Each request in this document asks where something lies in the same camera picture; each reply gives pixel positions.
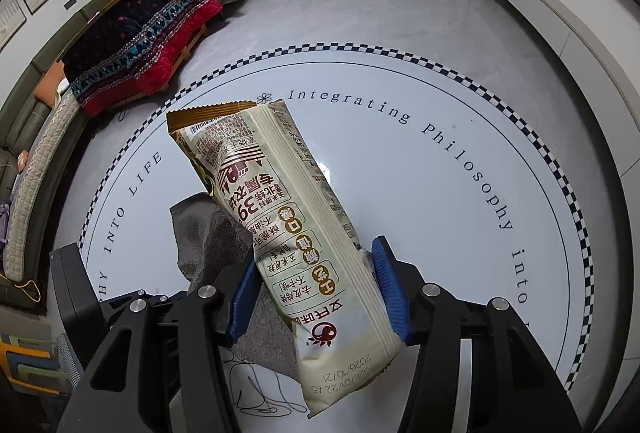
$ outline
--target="snack bag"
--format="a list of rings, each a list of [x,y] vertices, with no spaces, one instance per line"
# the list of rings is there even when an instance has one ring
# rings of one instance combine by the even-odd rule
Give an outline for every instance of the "snack bag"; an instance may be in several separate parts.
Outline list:
[[[171,111],[167,125],[209,194],[254,236],[260,274],[294,334],[309,417],[380,373],[402,343],[284,101]]]

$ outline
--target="gray tile floor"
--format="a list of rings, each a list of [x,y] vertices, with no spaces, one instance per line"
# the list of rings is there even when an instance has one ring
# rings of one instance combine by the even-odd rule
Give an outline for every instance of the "gray tile floor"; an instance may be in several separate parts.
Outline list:
[[[480,82],[540,134],[574,187],[591,236],[594,333],[571,395],[584,419],[602,382],[616,318],[618,242],[611,202],[616,193],[610,191],[615,190],[615,185],[610,187],[614,169],[577,85],[537,33],[504,0],[246,0],[225,13],[227,22],[200,43],[174,88],[270,48],[329,41],[382,45],[436,60]],[[129,106],[121,122],[114,117],[94,138],[63,209],[56,247],[78,240],[104,172],[165,98],[156,95]],[[52,316],[54,307],[49,305]]]

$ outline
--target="metal screw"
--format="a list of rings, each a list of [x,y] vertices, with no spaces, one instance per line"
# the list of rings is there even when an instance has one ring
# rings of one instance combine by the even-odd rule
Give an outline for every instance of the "metal screw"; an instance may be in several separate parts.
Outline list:
[[[132,301],[131,304],[129,305],[129,308],[132,312],[140,312],[141,310],[144,310],[146,307],[146,301],[143,299],[136,299],[135,301]]]
[[[203,299],[210,298],[216,294],[216,288],[211,285],[205,285],[198,289],[198,296]]]
[[[424,287],[422,287],[422,293],[425,296],[431,296],[432,298],[440,295],[440,287],[438,287],[435,283],[427,283]]]
[[[496,310],[508,310],[509,308],[509,302],[505,298],[494,298],[491,302]]]

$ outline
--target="flower icon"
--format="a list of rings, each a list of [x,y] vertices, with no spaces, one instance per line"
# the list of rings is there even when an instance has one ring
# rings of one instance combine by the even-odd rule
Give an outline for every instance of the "flower icon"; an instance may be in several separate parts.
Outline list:
[[[263,93],[257,100],[258,104],[267,104],[271,102],[271,93]]]

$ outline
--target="green sofa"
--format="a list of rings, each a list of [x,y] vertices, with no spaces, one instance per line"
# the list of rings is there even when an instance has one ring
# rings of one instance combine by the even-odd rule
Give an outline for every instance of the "green sofa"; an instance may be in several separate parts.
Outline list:
[[[0,202],[8,202],[16,177],[17,156],[30,150],[49,116],[49,106],[33,96],[33,90],[49,67],[60,57],[71,39],[111,0],[91,0],[45,43],[0,109]],[[23,283],[38,280],[42,238],[58,184],[88,117],[80,111],[65,133],[43,178],[33,205],[24,252]],[[0,304],[33,309],[35,303],[20,289],[0,277]]]

